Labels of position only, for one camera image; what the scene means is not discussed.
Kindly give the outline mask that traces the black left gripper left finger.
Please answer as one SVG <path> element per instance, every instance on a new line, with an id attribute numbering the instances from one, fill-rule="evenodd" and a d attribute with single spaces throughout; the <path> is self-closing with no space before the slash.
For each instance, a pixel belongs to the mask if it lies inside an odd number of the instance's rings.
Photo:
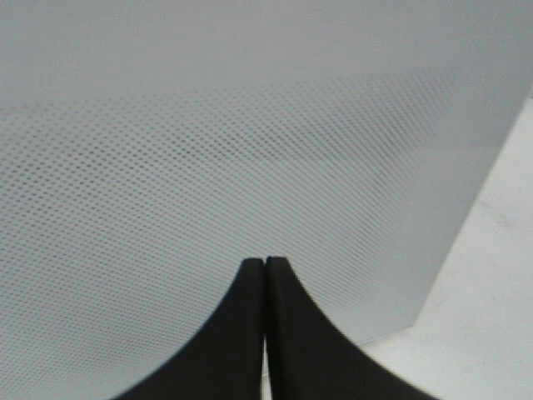
<path id="1" fill-rule="evenodd" d="M 260 399 L 265 267 L 242 261 L 216 310 L 155 372 L 119 399 Z"/>

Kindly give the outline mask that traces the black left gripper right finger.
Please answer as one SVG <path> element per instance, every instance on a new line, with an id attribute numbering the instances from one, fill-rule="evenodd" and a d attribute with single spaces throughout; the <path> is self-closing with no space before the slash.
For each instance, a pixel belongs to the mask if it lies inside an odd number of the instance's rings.
<path id="1" fill-rule="evenodd" d="M 275 399 L 429 399 L 327 318 L 283 257 L 266 260 L 266 354 Z"/>

